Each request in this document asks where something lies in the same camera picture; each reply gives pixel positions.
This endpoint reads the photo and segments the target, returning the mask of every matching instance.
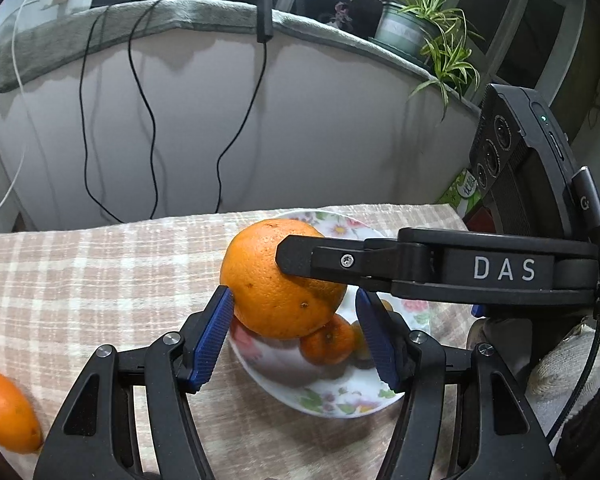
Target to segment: checkered tablecloth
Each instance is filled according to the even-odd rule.
[[[404,226],[464,229],[445,205],[326,209],[389,236]],[[103,343],[119,351],[147,346],[179,329],[215,290],[232,237],[280,212],[0,235],[0,371],[27,394],[43,431],[95,348]],[[441,343],[464,346],[471,322],[466,306],[432,304],[431,331]],[[142,464],[157,472],[141,388],[134,397]],[[227,344],[211,381],[189,399],[218,480],[374,479],[400,410],[397,402],[349,420],[296,412],[260,389]],[[446,401],[440,458],[451,439],[451,394]],[[25,480],[32,478],[36,455],[5,456]],[[435,469],[434,476],[444,475],[442,468]]]

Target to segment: plant pot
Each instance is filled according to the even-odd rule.
[[[421,20],[411,12],[398,12],[401,8],[391,2],[382,5],[382,16],[375,38],[407,56],[425,62],[426,56],[420,55],[420,50],[427,44],[425,38],[427,35],[430,38],[438,37],[440,30],[435,24]]]

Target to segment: white cable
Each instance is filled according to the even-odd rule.
[[[31,115],[31,110],[29,108],[29,104],[27,103],[27,99],[25,97],[24,85],[22,84],[22,78],[20,78],[20,72],[18,72],[18,64],[16,63],[16,34],[18,33],[18,22],[20,21],[20,14],[22,13],[22,9],[25,5],[27,5],[29,0],[24,0],[20,4],[20,8],[18,9],[18,13],[16,14],[16,20],[13,22],[13,32],[11,34],[11,62],[13,63],[13,71],[15,72],[16,79],[18,81],[18,86],[20,87],[20,94],[22,96],[22,104],[24,105],[24,109],[27,113],[27,117],[29,118],[29,122],[33,127],[33,131],[36,135],[38,135],[38,131],[36,130],[36,125],[33,122],[33,117]]]
[[[13,23],[13,33],[11,35],[11,61],[13,62],[13,71],[15,72],[16,79],[18,80],[18,86],[20,87],[20,93],[22,94],[22,104],[24,105],[24,108],[26,110],[27,117],[29,118],[29,122],[31,123],[31,126],[33,127],[33,130],[35,131],[35,133],[37,135],[38,131],[36,130],[36,125],[33,122],[33,117],[31,116],[31,111],[29,109],[29,105],[27,104],[27,100],[24,95],[24,86],[22,85],[22,79],[20,78],[20,73],[18,72],[18,65],[16,64],[16,50],[15,50],[16,33],[18,31],[18,20],[20,19],[20,13],[22,12],[22,9],[28,3],[29,3],[29,0],[24,0],[20,4],[20,7],[18,8],[18,13],[16,14],[16,20]],[[27,147],[25,144],[25,146],[22,149],[22,156],[20,157],[20,165],[18,166],[18,170],[16,171],[16,174],[13,176],[13,180],[11,181],[9,189],[7,189],[7,192],[4,194],[4,197],[2,198],[2,200],[0,200],[0,208],[4,205],[5,202],[7,202],[7,199],[9,198],[11,191],[13,191],[13,186],[15,186],[15,184],[16,184],[16,180],[18,179],[18,176],[20,175],[20,170],[22,169],[22,165],[24,163],[24,155],[25,155],[26,151],[27,151]]]
[[[4,194],[3,199],[0,201],[0,208],[4,205],[5,202],[7,202],[7,199],[9,197],[9,195],[11,194],[11,191],[13,190],[13,186],[16,183],[16,179],[18,178],[18,175],[20,174],[20,170],[22,169],[22,165],[24,163],[24,154],[26,151],[27,151],[26,147],[22,149],[22,156],[20,157],[20,165],[18,166],[18,171],[16,171],[16,174],[14,175],[13,180],[11,181],[11,185],[9,186],[7,193]]]

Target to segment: camera lens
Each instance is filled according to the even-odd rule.
[[[484,159],[487,163],[487,169],[493,176],[497,176],[500,171],[500,161],[498,160],[498,152],[491,141],[487,142],[487,149],[484,152]]]
[[[496,132],[496,139],[498,139],[499,145],[502,146],[504,150],[508,150],[511,147],[511,131],[503,116],[496,116],[493,121],[493,129]]]
[[[484,171],[484,166],[478,164],[478,166],[476,167],[476,173],[478,174],[477,177],[480,186],[487,187],[487,173]]]

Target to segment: potted plant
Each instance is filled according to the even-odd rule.
[[[375,40],[410,57],[427,60],[426,38],[449,34],[458,28],[466,30],[462,9],[443,9],[447,0],[397,0],[384,2]]]
[[[455,34],[452,30],[442,34],[435,40],[425,37],[426,46],[423,51],[430,56],[434,79],[420,83],[409,95],[409,99],[427,86],[436,85],[442,94],[442,122],[449,105],[448,89],[451,88],[461,96],[473,82],[475,88],[480,86],[480,74],[475,67],[467,61],[471,56],[471,49],[466,47],[466,32]]]

